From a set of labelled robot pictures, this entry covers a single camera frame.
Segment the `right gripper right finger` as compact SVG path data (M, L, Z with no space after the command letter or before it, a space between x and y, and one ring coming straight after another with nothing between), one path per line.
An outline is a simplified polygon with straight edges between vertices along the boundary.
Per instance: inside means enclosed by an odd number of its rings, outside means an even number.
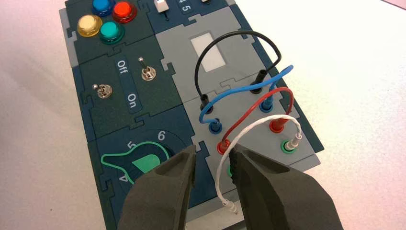
M229 154L248 230L341 230L331 196L310 175L240 144Z

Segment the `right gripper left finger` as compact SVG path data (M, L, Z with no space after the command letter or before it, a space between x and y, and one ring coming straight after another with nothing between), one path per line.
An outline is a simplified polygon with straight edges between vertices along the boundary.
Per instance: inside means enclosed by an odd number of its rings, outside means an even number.
M196 146L190 145L136 180L119 230L183 230L194 187Z

